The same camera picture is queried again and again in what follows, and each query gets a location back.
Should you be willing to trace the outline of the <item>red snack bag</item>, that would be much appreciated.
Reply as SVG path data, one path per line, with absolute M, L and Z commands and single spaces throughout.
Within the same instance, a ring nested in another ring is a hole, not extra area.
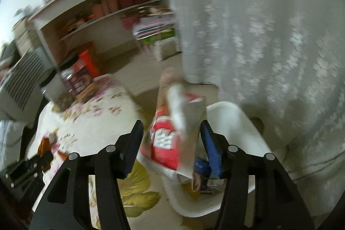
M 165 69 L 160 77 L 154 117 L 144 134 L 138 161 L 147 169 L 181 185 L 201 188 L 196 171 L 198 157 L 205 157 L 199 142 L 201 121 L 206 119 L 206 97 L 188 92 L 175 77 L 174 69 Z

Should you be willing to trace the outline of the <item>white trash bin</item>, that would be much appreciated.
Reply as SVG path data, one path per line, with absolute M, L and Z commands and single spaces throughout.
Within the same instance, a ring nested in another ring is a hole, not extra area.
M 254 124 L 241 110 L 231 102 L 217 102 L 207 107 L 207 117 L 212 130 L 224 135 L 230 145 L 236 145 L 245 153 L 264 156 L 271 152 L 264 138 L 257 131 Z M 201 195 L 194 200 L 182 188 L 186 177 L 180 177 L 176 171 L 155 163 L 143 156 L 141 152 L 137 160 L 152 172 L 161 176 L 164 190 L 174 211 L 184 217 L 203 217 L 220 209 L 223 193 Z

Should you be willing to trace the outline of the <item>white and navy box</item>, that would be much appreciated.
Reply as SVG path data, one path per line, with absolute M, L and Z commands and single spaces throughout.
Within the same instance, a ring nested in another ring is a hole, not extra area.
M 212 169 L 209 161 L 197 157 L 194 164 L 194 172 L 201 175 L 204 178 L 209 179 L 212 174 Z

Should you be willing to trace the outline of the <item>floral tablecloth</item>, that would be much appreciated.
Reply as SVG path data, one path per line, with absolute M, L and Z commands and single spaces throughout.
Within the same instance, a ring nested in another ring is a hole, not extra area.
M 43 140 L 50 141 L 53 160 L 50 169 L 43 173 L 45 185 L 57 173 L 64 155 L 95 154 L 129 133 L 137 120 L 147 124 L 143 108 L 112 75 L 98 77 L 95 82 L 98 91 L 86 103 L 75 102 L 62 113 L 48 103 L 40 113 L 38 130 L 27 149 L 27 157 L 38 153 Z M 158 204 L 161 195 L 151 189 L 148 171 L 135 161 L 132 171 L 118 185 L 131 229 L 149 229 L 145 215 Z

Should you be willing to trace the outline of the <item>grey sofa cushion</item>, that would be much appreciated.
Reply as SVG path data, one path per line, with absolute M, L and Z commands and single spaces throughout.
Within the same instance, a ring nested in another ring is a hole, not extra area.
M 40 81 L 52 69 L 43 47 L 28 51 L 1 82 L 1 119 L 31 125 L 43 100 Z

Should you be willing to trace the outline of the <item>clear jar with nuts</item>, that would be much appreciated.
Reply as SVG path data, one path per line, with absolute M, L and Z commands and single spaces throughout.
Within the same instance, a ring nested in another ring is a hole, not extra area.
M 39 83 L 43 96 L 53 104 L 53 110 L 62 113 L 75 102 L 75 96 L 66 88 L 60 74 L 52 68 Z

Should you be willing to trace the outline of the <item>purple label plastic jar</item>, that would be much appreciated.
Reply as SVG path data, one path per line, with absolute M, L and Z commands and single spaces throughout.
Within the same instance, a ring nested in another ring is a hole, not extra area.
M 86 103 L 98 88 L 86 68 L 86 63 L 77 53 L 72 53 L 58 65 L 61 78 L 67 89 L 80 103 Z

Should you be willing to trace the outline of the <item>red stool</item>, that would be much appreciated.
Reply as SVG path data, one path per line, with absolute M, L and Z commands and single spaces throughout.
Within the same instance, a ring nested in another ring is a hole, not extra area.
M 96 63 L 93 61 L 89 50 L 79 53 L 79 58 L 82 59 L 82 61 L 84 61 L 86 70 L 90 74 L 91 78 L 96 78 L 100 76 L 100 70 Z

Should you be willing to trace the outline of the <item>white lace curtain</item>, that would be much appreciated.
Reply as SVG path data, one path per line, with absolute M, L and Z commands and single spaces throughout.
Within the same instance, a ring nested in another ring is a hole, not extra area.
M 184 78 L 261 120 L 313 217 L 344 192 L 344 0 L 172 0 Z

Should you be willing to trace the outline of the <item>stack of books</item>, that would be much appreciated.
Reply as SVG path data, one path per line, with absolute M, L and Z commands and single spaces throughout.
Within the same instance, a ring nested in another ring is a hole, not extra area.
M 175 12 L 165 6 L 142 6 L 138 13 L 139 20 L 132 26 L 132 34 L 136 40 L 157 35 L 176 25 Z

